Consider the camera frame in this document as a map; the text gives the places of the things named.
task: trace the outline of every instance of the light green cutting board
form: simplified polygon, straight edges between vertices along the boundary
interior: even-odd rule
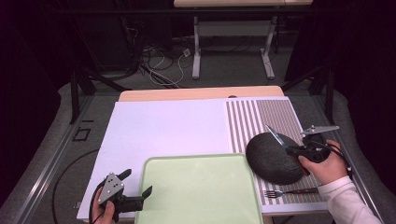
[[[151,158],[140,189],[152,186],[136,224],[260,224],[245,155]]]

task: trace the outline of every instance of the forearm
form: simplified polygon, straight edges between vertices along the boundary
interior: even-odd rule
[[[318,187],[318,190],[337,224],[381,223],[361,200],[348,176]]]

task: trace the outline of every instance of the hand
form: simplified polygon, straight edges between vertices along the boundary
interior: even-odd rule
[[[340,148],[340,144],[333,140],[327,140],[327,143]],[[329,184],[347,175],[347,168],[344,161],[334,152],[331,152],[326,161],[321,163],[314,163],[303,156],[299,156],[298,159],[306,169],[314,174],[322,185]]]
[[[99,196],[102,192],[103,187],[99,188],[96,192],[95,199],[92,205],[92,222],[94,224],[115,224],[113,220],[114,211],[116,210],[114,203],[107,201],[106,210],[99,205]]]

